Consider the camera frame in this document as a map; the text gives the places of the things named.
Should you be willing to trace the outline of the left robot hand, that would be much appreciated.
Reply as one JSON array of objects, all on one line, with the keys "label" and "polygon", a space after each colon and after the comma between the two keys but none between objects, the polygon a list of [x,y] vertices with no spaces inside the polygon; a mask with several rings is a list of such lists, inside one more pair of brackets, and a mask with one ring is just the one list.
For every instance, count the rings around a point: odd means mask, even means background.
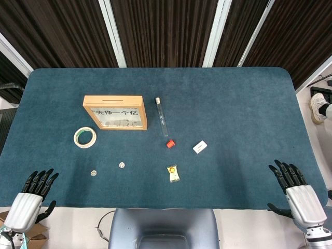
[{"label": "left robot hand", "polygon": [[43,213],[40,212],[40,209],[53,182],[59,176],[53,171],[54,169],[34,171],[27,178],[5,219],[4,225],[7,229],[15,233],[25,233],[52,213],[57,203],[55,200],[50,202]]}]

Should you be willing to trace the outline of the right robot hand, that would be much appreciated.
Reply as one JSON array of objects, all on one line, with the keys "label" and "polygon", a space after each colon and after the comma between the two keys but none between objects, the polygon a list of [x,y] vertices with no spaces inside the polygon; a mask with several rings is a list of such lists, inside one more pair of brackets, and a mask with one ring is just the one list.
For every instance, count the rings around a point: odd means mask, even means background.
[{"label": "right robot hand", "polygon": [[294,164],[275,159],[276,166],[269,169],[276,177],[289,205],[289,209],[280,209],[268,203],[269,210],[293,219],[301,228],[316,228],[324,225],[326,213],[313,187],[309,185],[303,173]]}]

